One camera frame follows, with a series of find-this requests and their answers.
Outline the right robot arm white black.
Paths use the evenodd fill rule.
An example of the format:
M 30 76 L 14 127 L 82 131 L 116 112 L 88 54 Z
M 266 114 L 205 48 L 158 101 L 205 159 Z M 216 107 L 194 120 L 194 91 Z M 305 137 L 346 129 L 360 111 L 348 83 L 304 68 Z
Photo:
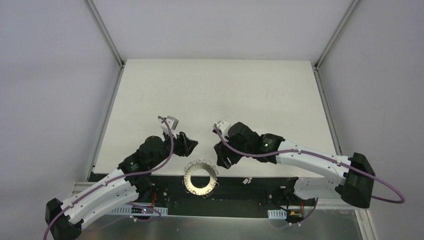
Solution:
M 213 147 L 220 167 L 229 169 L 242 158 L 252 158 L 317 174 L 313 178 L 294 178 L 294 184 L 283 192 L 284 200 L 290 205 L 312 198 L 339 198 L 361 209 L 371 205 L 376 174 L 361 153 L 352 156 L 323 153 L 272 133 L 259 135 L 242 122 L 218 121 L 212 131 L 220 138 Z

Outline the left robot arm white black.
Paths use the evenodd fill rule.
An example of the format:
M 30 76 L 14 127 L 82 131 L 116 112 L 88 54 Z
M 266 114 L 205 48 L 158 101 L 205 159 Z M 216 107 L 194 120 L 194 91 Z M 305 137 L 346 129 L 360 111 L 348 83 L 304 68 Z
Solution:
M 164 167 L 172 155 L 188 157 L 198 144 L 184 132 L 175 137 L 148 137 L 115 170 L 89 188 L 66 200 L 48 201 L 43 239 L 51 234 L 55 240 L 75 240 L 91 223 L 113 209 L 137 200 L 149 201 L 154 191 L 151 173 Z

